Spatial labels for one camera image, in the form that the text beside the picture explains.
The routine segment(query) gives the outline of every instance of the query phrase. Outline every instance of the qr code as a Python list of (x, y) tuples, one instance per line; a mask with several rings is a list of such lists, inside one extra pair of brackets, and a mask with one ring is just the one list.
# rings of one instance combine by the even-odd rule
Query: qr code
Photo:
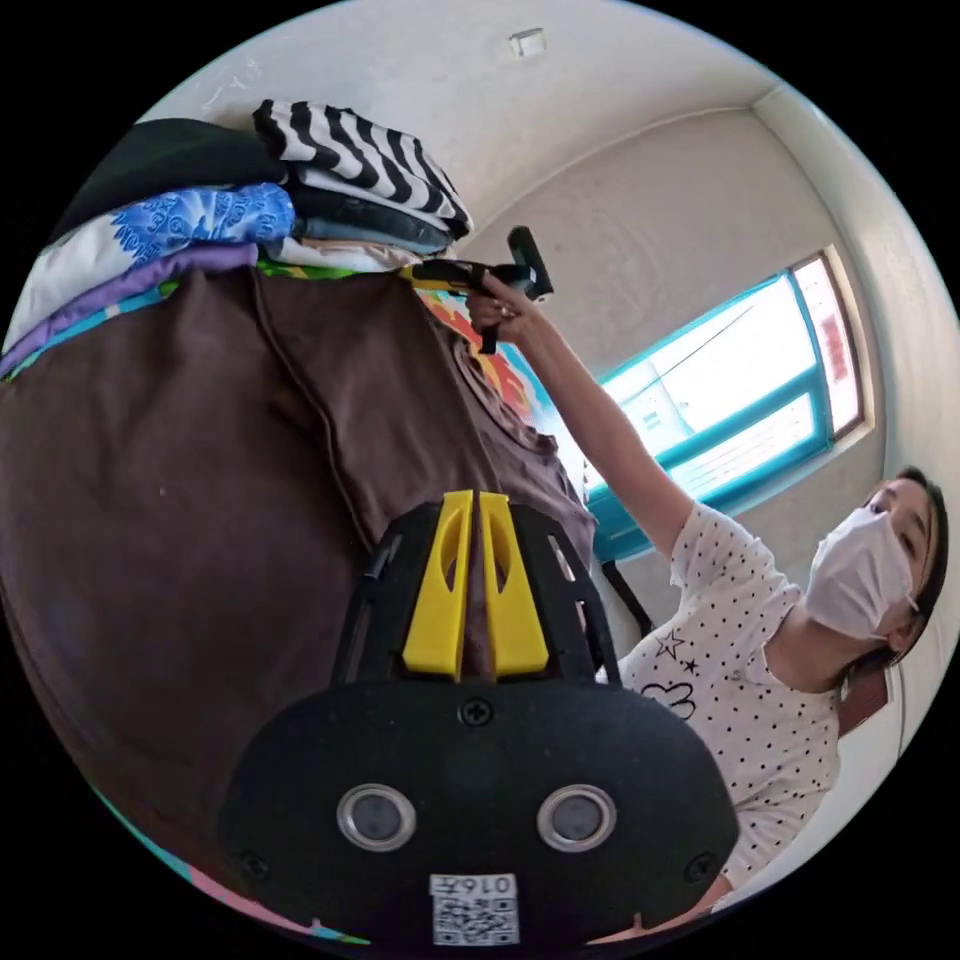
[(433, 942), (450, 947), (500, 947), (519, 943), (517, 901), (434, 897)]

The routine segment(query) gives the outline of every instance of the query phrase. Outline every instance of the brown shirt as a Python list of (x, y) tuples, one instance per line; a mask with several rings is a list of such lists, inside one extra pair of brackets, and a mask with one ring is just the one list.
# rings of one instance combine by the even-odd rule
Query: brown shirt
[(244, 895), (214, 841), (229, 776), (329, 683), (387, 524), (483, 489), (556, 517), (585, 562), (594, 532), (552, 441), (392, 275), (192, 274), (0, 386), (0, 463), (3, 606), (51, 725), (138, 829)]

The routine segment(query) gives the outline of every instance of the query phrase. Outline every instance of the black and white striped fabric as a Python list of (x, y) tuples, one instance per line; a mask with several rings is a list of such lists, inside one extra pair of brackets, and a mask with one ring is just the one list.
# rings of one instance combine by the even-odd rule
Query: black and white striped fabric
[(453, 240), (473, 230), (450, 179), (409, 133), (306, 100), (264, 100), (253, 120), (268, 150), (304, 186), (405, 211)]

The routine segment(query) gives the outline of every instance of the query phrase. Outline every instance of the purple fabric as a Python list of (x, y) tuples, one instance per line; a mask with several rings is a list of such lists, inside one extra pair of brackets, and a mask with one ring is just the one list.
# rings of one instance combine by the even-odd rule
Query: purple fabric
[(196, 244), (172, 253), (169, 257), (154, 260), (143, 267), (134, 267), (115, 280), (94, 287), (72, 300), (65, 307), (37, 324), (25, 337), (18, 340), (0, 357), (0, 377), (5, 377), (18, 367), (30, 354), (39, 350), (51, 337), (69, 330), (75, 323), (93, 316), (98, 310), (119, 303), (127, 297), (146, 293), (167, 280), (172, 280), (190, 270), (204, 273), (226, 273), (237, 267), (252, 267), (257, 262), (257, 245)]

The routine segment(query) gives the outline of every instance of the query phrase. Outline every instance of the white t-shirt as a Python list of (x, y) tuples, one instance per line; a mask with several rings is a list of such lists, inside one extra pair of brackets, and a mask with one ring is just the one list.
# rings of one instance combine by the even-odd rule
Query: white t-shirt
[(838, 699), (800, 693), (768, 669), (766, 642), (802, 593), (735, 520), (697, 504), (674, 548), (671, 583), (682, 590), (680, 609), (620, 661), (620, 676), (713, 752), (740, 820), (723, 871), (737, 889), (786, 848), (833, 786)]

